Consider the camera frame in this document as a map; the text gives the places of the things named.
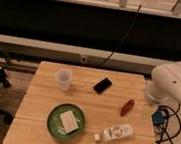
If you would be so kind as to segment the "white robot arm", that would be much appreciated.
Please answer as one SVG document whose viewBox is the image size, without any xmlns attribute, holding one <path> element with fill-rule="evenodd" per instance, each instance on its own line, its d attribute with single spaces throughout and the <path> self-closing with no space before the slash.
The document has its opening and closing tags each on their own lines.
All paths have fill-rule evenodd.
<svg viewBox="0 0 181 144">
<path fill-rule="evenodd" d="M 169 97 L 181 104 L 181 61 L 156 66 L 151 77 L 143 94 L 148 104 L 161 104 Z"/>
</svg>

